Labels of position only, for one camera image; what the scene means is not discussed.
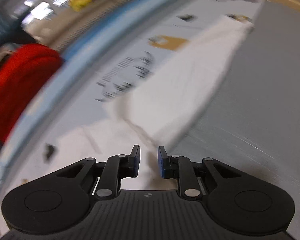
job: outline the folded white fabric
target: folded white fabric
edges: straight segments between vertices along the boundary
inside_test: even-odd
[[[171,189],[160,178],[157,147],[169,149],[207,106],[253,24],[222,16],[131,92],[104,103],[109,119],[60,138],[49,172],[85,157],[98,162],[141,147],[139,175],[123,179],[124,189]]]

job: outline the light blue fabric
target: light blue fabric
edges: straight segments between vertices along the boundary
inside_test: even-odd
[[[175,0],[136,0],[130,2],[124,10],[116,11],[117,16],[110,16],[110,20],[93,28],[89,37],[86,35],[78,41],[80,46],[74,45],[65,53],[68,57],[64,66],[56,73],[47,87],[35,97],[36,109],[25,110],[15,125],[9,140],[0,154],[0,189],[23,147],[28,142],[31,133],[40,122],[52,111],[56,103],[66,91],[78,80],[92,63],[102,56],[115,41],[124,36],[131,28],[138,25],[161,6]]]

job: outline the black object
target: black object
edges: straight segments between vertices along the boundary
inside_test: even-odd
[[[212,158],[192,163],[158,149],[164,179],[178,190],[120,190],[138,174],[140,147],[96,163],[86,158],[9,192],[1,239],[293,239],[284,190]]]

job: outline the red cushion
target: red cushion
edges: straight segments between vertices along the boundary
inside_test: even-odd
[[[41,44],[18,49],[0,69],[0,141],[40,88],[61,66],[58,52]]]

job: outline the red cloth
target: red cloth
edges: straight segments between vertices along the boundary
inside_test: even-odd
[[[61,66],[58,52],[41,44],[18,49],[0,69],[0,141],[40,88]]]

